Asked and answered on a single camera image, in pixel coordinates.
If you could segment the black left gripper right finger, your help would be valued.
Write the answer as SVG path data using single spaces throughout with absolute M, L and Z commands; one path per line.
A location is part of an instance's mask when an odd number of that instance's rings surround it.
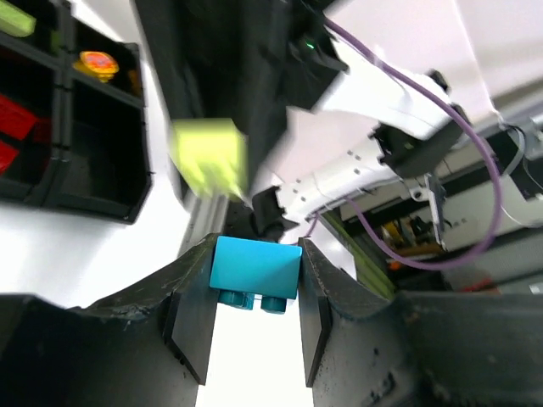
M 539 406 L 542 299 L 406 292 L 388 301 L 300 241 L 305 381 L 317 406 Z

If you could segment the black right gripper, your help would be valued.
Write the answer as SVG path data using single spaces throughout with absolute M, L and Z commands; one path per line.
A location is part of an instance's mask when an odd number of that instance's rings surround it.
M 137 1 L 172 122 L 227 119 L 246 136 L 248 192 L 287 130 L 347 70 L 326 1 Z

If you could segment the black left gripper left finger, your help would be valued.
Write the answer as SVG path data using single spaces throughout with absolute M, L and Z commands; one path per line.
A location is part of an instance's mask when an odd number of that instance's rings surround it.
M 218 293 L 217 236 L 89 307 L 1 297 L 4 406 L 193 406 L 205 383 Z

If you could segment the lime green small lego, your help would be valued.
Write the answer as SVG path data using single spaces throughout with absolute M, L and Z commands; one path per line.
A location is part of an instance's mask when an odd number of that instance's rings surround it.
M 195 195 L 244 196 L 247 146 L 232 120 L 177 120 L 172 130 L 171 159 Z

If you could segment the teal lego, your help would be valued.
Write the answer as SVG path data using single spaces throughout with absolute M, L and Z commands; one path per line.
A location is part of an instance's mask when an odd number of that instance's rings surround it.
M 297 296 L 301 257 L 299 246 L 220 236 L 210 287 L 222 304 L 251 310 L 259 296 L 262 310 L 283 314 Z

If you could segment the orange rounded lego brick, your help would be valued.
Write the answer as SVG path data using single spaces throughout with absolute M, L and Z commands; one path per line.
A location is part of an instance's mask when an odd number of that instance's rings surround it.
M 99 51 L 82 51 L 73 68 L 94 77 L 102 83 L 109 82 L 118 72 L 119 65 L 109 54 Z

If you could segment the black four-compartment tray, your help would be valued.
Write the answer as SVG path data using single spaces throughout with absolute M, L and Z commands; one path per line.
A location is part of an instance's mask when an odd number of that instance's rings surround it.
M 77 19 L 68 1 L 8 1 L 36 19 L 32 35 L 1 31 L 1 95 L 38 121 L 1 175 L 1 197 L 34 207 L 136 220 L 152 185 L 140 50 Z M 107 83 L 73 68 L 82 51 L 113 57 Z

